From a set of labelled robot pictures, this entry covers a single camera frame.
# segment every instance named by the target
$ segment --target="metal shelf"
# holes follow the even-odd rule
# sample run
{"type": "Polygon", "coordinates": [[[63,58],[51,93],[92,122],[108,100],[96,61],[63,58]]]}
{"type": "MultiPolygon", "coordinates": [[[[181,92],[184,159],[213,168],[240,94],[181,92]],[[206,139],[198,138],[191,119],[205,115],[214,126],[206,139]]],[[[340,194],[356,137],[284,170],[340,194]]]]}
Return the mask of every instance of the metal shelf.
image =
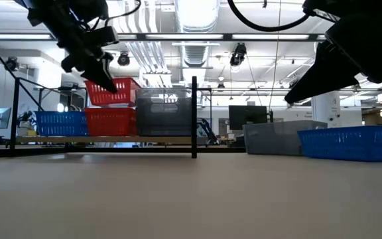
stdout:
{"type": "Polygon", "coordinates": [[[191,137],[18,137],[19,143],[191,143],[191,137]]]}

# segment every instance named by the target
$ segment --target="blue plastic basket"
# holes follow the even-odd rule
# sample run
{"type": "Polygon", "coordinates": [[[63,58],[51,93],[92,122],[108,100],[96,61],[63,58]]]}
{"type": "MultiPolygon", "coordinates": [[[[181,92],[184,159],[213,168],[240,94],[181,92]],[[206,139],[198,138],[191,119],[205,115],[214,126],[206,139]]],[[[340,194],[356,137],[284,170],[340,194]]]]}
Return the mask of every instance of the blue plastic basket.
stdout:
{"type": "Polygon", "coordinates": [[[306,130],[298,136],[307,157],[382,161],[382,126],[306,130]]]}
{"type": "Polygon", "coordinates": [[[87,136],[85,112],[35,112],[41,136],[87,136]]]}

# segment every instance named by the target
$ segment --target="ductwork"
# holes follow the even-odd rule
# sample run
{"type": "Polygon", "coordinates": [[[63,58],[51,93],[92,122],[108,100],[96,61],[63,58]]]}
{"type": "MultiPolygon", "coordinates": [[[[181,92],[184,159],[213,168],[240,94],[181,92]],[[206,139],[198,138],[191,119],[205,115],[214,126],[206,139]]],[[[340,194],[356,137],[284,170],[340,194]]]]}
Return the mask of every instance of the ductwork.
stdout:
{"type": "MultiPolygon", "coordinates": [[[[212,33],[218,21],[220,0],[175,0],[176,26],[180,33],[212,33]]],[[[208,46],[181,46],[184,67],[198,68],[209,57],[208,46]]],[[[206,70],[184,69],[182,75],[190,82],[193,75],[203,80],[206,70]]]]}

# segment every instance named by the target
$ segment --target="spotlight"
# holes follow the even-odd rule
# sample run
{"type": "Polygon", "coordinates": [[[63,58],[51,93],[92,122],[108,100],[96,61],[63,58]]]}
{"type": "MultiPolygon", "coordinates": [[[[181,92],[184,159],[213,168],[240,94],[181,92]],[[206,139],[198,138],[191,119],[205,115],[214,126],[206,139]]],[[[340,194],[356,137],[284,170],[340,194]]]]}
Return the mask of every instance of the spotlight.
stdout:
{"type": "Polygon", "coordinates": [[[234,68],[234,71],[236,71],[238,67],[239,70],[239,65],[243,63],[246,54],[247,48],[245,47],[245,44],[238,43],[232,54],[231,61],[229,62],[231,64],[231,69],[234,68]]]}
{"type": "Polygon", "coordinates": [[[120,53],[119,59],[117,59],[117,63],[120,66],[128,66],[129,63],[131,63],[131,60],[129,59],[129,56],[128,56],[128,52],[120,53]]]}
{"type": "Polygon", "coordinates": [[[218,84],[219,89],[225,89],[225,85],[223,83],[218,84]]]}
{"type": "Polygon", "coordinates": [[[10,56],[5,64],[7,65],[8,69],[13,72],[20,69],[20,64],[17,62],[17,57],[15,56],[10,56]]]}

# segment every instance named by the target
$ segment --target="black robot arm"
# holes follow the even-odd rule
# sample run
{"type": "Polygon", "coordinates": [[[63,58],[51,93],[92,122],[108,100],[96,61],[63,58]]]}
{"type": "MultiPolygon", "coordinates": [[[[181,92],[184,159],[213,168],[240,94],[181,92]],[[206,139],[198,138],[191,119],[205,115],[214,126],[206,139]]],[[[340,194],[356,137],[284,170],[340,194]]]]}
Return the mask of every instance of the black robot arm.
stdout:
{"type": "Polygon", "coordinates": [[[58,46],[69,54],[62,68],[83,72],[82,77],[115,93],[116,87],[109,73],[113,60],[101,48],[118,43],[117,33],[111,26],[92,30],[88,23],[95,18],[109,18],[105,0],[15,0],[29,10],[32,26],[43,23],[58,41],[58,46]]]}
{"type": "Polygon", "coordinates": [[[307,16],[335,23],[318,45],[314,65],[285,97],[288,103],[358,84],[355,75],[359,73],[370,82],[382,83],[382,1],[306,0],[302,6],[305,17],[279,27],[251,23],[233,0],[228,3],[240,21],[258,31],[287,30],[303,23],[307,16]]]}

